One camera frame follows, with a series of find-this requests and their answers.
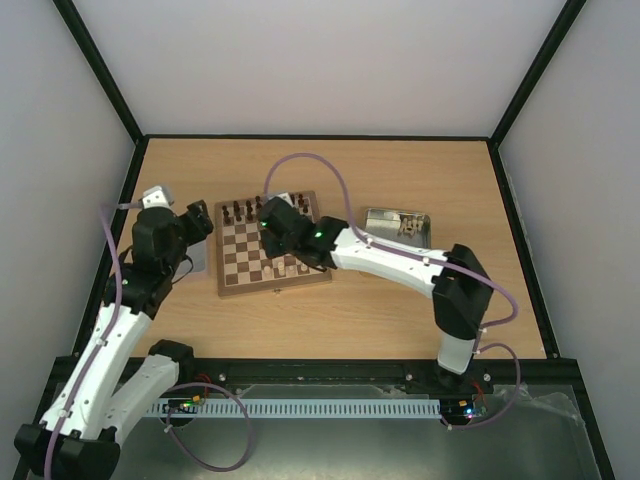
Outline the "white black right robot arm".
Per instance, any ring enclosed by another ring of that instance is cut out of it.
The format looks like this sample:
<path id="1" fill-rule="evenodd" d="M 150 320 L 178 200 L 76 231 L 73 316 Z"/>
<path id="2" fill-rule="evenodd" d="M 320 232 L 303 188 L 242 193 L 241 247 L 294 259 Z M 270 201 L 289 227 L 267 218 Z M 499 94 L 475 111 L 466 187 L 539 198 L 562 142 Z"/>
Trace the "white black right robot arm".
<path id="1" fill-rule="evenodd" d="M 470 381 L 480 324 L 495 288 L 469 248 L 420 249 L 367 235 L 338 218 L 312 221 L 286 196 L 271 197 L 257 219 L 269 258 L 287 254 L 313 270 L 368 273 L 431 299 L 441 331 L 437 382 L 455 392 Z"/>

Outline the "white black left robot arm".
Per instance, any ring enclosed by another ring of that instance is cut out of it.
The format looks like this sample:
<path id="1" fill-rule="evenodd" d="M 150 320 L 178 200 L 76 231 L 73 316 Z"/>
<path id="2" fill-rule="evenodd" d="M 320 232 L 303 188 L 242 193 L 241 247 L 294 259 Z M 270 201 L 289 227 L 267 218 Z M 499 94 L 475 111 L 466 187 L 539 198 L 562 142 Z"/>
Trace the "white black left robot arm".
<path id="1" fill-rule="evenodd" d="M 150 405 L 193 372 L 191 347 L 162 341 L 140 369 L 119 382 L 130 355 L 171 292 L 190 246 L 213 231 L 199 200 L 176 215 L 164 200 L 146 200 L 132 244 L 117 259 L 93 334 L 69 380 L 36 424 L 22 425 L 14 445 L 45 479 L 108 479 L 122 446 Z"/>

